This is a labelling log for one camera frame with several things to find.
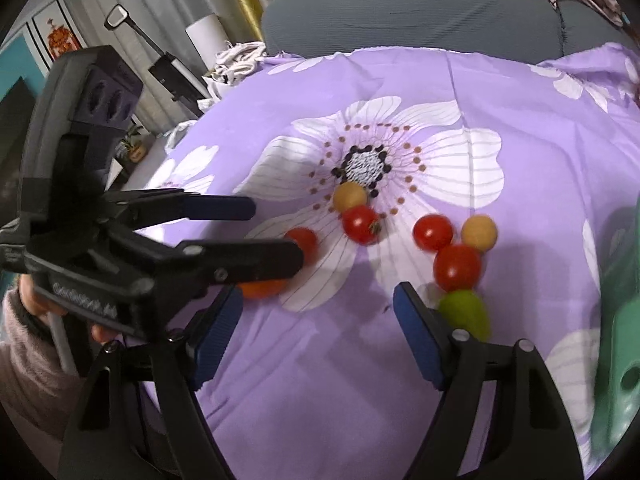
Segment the tan round fruit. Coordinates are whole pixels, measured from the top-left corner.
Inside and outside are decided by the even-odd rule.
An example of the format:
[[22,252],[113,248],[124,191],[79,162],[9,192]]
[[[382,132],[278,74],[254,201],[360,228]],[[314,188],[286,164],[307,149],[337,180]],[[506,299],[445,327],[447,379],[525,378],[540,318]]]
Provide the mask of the tan round fruit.
[[485,253],[498,241],[498,228],[487,215],[474,215],[462,226],[460,236],[463,244]]
[[342,214],[347,209],[359,205],[366,205],[369,195],[360,184],[356,182],[344,182],[334,191],[334,209]]

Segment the green plastic container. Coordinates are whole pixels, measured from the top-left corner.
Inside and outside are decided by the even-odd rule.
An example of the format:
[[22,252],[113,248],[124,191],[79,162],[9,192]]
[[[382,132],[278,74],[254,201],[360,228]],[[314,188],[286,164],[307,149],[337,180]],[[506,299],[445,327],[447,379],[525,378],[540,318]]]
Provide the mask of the green plastic container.
[[636,219],[600,278],[602,324],[591,444],[595,457],[618,444],[640,407],[640,200]]

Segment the blue gripper pad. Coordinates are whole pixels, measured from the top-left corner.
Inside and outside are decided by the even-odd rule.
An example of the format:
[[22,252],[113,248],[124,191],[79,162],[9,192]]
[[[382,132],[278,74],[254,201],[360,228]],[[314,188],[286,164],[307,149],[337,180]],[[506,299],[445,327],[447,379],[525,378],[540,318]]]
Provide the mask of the blue gripper pad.
[[[222,301],[222,305],[216,305],[218,301]],[[204,313],[203,317],[215,316],[215,318],[209,325],[208,332],[200,337],[197,346],[192,350],[195,371],[190,386],[194,392],[197,392],[204,383],[212,380],[216,374],[226,346],[242,315],[242,302],[242,292],[239,288],[234,288],[231,292],[223,289],[209,307],[213,312]]]
[[442,370],[440,348],[418,312],[419,308],[427,310],[427,307],[408,283],[400,283],[394,289],[393,306],[422,377],[437,390],[442,391],[445,375]]

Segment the floral bedsheet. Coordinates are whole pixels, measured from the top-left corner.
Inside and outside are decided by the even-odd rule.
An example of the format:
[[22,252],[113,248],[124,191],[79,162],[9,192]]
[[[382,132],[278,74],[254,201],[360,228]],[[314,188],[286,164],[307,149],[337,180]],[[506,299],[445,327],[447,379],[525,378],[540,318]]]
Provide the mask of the floral bedsheet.
[[[433,304],[433,256],[414,222],[475,211],[498,225],[479,292],[493,341],[545,357],[586,476],[599,340],[599,275],[640,189],[640,82],[616,44],[529,66],[479,54],[372,48],[267,59],[191,129],[148,187],[249,195],[249,222],[178,221],[144,234],[279,237],[309,226],[318,262],[278,297],[249,301],[198,399],[242,480],[402,478],[439,394],[415,365],[390,294],[409,281]],[[381,241],[351,242],[332,209],[336,169],[368,186]],[[184,325],[208,298],[174,320]],[[482,395],[463,471],[478,464]]]

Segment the metal bolt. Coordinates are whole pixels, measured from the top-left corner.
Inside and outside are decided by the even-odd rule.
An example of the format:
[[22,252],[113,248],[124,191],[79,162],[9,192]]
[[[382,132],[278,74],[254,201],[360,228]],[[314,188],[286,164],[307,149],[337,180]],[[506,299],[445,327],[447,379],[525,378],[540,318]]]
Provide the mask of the metal bolt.
[[169,340],[169,342],[171,343],[175,343],[180,341],[180,339],[182,339],[184,337],[184,333],[182,332],[181,329],[179,328],[174,328],[173,330],[169,330],[169,333],[167,334],[166,338]]
[[455,329],[451,333],[451,335],[453,336],[453,339],[455,339],[456,341],[460,341],[461,343],[469,341],[469,338],[471,337],[469,335],[469,332],[467,332],[466,330],[462,330],[461,328]]
[[229,277],[229,273],[226,272],[226,269],[220,268],[213,272],[213,277],[217,282],[224,282]]
[[140,278],[139,280],[131,283],[129,291],[131,294],[136,296],[140,294],[148,294],[153,290],[154,285],[155,282],[151,278]]
[[518,346],[520,347],[520,350],[527,353],[533,352],[536,349],[536,346],[528,339],[521,339],[518,341]]
[[201,247],[200,245],[187,245],[182,250],[182,254],[185,256],[198,256],[199,254],[202,254],[203,251],[204,247]]
[[120,342],[113,340],[113,341],[109,341],[104,346],[104,351],[107,352],[107,354],[113,354],[118,348],[120,348]]

